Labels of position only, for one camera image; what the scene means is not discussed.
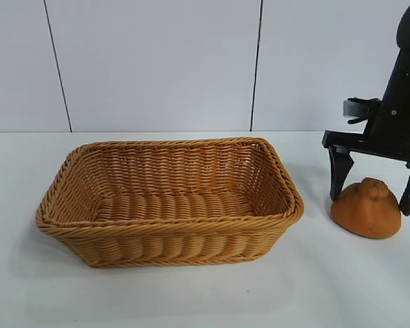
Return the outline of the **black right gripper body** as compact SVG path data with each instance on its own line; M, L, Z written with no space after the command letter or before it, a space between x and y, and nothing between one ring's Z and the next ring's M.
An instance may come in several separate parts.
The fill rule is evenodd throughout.
M350 117L349 124L365 122L364 131L326 131L324 148L336 146L392 159L410 159L410 80L389 85L382 100L346 99L343 114Z

